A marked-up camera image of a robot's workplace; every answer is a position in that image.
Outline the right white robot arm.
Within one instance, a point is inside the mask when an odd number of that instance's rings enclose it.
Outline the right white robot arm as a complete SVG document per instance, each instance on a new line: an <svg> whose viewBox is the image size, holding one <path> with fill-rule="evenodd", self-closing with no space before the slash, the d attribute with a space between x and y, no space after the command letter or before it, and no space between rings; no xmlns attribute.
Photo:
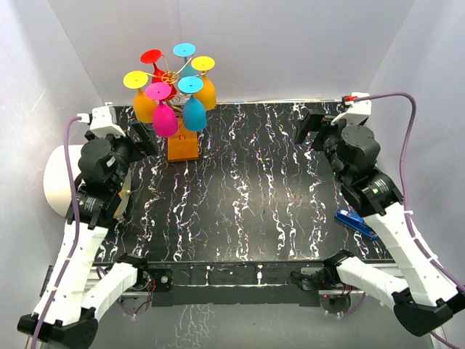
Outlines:
<svg viewBox="0 0 465 349"><path fill-rule="evenodd" d="M464 290L446 276L411 221L403 197L392 179L376 167L381 150L373 132L363 124L350 125L334 116L308 113L298 123L294 142L302 144L310 132L312 149L324 153L341 183L347 203L373 229L402 273L398 278L341 250L311 276L334 289L354 286L391 308L411 334L421 337L442 326L464 309Z"/></svg>

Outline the magenta wine glass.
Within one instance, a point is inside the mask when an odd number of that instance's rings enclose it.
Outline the magenta wine glass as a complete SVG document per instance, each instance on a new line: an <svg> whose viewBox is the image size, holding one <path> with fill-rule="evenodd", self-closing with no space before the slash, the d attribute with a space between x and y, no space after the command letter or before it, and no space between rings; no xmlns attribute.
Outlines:
<svg viewBox="0 0 465 349"><path fill-rule="evenodd" d="M153 111L153 127L159 137L171 137L179 129L178 121L174 110L164 101L171 94L171 86L167 83L156 82L150 84L145 90L146 96L158 102L158 106Z"/></svg>

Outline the blue wine glass front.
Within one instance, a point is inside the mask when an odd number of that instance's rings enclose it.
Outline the blue wine glass front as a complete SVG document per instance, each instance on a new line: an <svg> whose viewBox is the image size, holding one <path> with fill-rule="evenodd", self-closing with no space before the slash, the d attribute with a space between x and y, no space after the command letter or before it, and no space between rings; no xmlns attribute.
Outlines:
<svg viewBox="0 0 465 349"><path fill-rule="evenodd" d="M195 97L195 93L203 89L203 81L196 76L186 76L178 83L180 92L189 95L182 109L185 128L192 132L199 132L206 128L206 109L203 103Z"/></svg>

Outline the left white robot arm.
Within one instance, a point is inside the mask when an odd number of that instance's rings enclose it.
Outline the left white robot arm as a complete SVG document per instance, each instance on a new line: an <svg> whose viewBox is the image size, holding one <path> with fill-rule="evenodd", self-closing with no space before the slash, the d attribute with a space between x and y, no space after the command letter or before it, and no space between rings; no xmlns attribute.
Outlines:
<svg viewBox="0 0 465 349"><path fill-rule="evenodd" d="M90 290L85 289L97 250L121 208L131 164L158 152L153 130L138 121L132 122L132 129L135 139L116 124L102 132L90 129L78 159L78 176L72 172L69 144L64 144L70 205L61 249L39 303L17 324L18 331L31 338L31 348L38 342L89 348L111 305L126 290L149 284L147 260L125 253Z"/></svg>

